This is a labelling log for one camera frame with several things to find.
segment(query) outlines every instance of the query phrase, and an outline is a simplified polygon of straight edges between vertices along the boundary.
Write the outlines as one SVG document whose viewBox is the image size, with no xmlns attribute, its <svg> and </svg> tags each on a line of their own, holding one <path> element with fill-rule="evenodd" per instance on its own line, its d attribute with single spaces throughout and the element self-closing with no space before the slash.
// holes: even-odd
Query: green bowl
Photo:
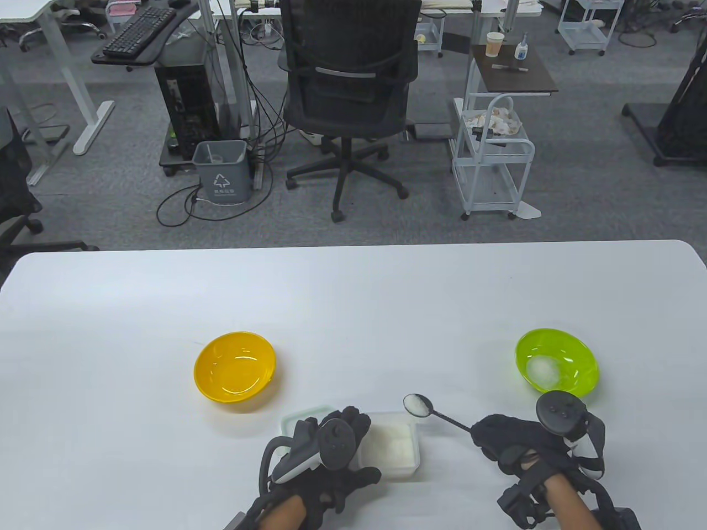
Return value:
<svg viewBox="0 0 707 530">
<path fill-rule="evenodd" d="M 559 381 L 553 388 L 542 388 L 528 375 L 528 362 L 537 355 L 555 360 Z M 540 392 L 564 390 L 581 398 L 599 382 L 599 365 L 592 351 L 578 338 L 558 329 L 527 332 L 515 347 L 515 364 L 525 380 Z"/>
</svg>

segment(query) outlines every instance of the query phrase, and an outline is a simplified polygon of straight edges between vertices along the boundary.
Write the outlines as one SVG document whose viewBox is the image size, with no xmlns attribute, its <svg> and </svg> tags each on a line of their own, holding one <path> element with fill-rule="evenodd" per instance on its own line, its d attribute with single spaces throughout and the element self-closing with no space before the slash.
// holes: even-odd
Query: yellow bowl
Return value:
<svg viewBox="0 0 707 530">
<path fill-rule="evenodd" d="M 275 350 L 260 335 L 229 333 L 201 351 L 194 365 L 194 381 L 207 398 L 238 403 L 267 387 L 276 366 Z"/>
<path fill-rule="evenodd" d="M 528 374 L 528 362 L 536 356 L 551 358 L 559 381 L 553 388 L 543 388 Z M 564 390 L 581 398 L 599 382 L 599 365 L 592 351 L 578 338 L 558 329 L 534 329 L 527 332 L 515 347 L 518 371 L 540 392 Z"/>
</svg>

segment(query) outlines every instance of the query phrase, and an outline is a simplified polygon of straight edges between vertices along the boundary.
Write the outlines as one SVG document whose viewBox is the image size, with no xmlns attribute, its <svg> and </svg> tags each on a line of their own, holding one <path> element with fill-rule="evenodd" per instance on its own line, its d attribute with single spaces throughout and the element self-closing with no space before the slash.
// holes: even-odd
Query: paper cup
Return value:
<svg viewBox="0 0 707 530">
<path fill-rule="evenodd" d="M 503 44 L 503 39 L 506 36 L 498 31 L 491 31 L 486 34 L 486 56 L 487 57 L 498 57 L 501 51 L 501 45 Z"/>
</svg>

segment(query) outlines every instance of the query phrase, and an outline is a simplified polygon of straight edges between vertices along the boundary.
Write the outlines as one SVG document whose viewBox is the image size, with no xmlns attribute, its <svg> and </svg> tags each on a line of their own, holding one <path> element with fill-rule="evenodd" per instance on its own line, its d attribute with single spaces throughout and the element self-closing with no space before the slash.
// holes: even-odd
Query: spoon handle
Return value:
<svg viewBox="0 0 707 530">
<path fill-rule="evenodd" d="M 442 418 L 444 421 L 448 421 L 449 423 L 451 423 L 452 425 L 457 426 L 457 427 L 458 427 L 459 429 L 461 429 L 461 430 L 465 430 L 465 431 L 467 431 L 467 432 L 469 432 L 469 433 L 471 433 L 471 431 L 472 431 L 471 428 L 467 427 L 466 425 L 463 425 L 463 424 L 459 423 L 459 422 L 456 421 L 456 420 L 453 420 L 453 419 L 450 418 L 449 416 L 445 416 L 445 415 L 442 414 L 442 413 L 439 413 L 439 412 L 437 412 L 437 411 L 432 411 L 432 414 L 434 414 L 434 415 L 437 416 L 438 418 Z"/>
</svg>

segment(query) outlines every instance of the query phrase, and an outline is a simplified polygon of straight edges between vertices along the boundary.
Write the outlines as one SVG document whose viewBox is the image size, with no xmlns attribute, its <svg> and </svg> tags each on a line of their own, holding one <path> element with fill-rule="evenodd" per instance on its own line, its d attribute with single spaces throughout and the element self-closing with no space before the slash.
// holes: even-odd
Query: keyboard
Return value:
<svg viewBox="0 0 707 530">
<path fill-rule="evenodd" d="M 155 40 L 177 15 L 172 8 L 149 6 L 128 20 L 120 32 L 103 47 L 106 57 L 134 59 Z"/>
</svg>

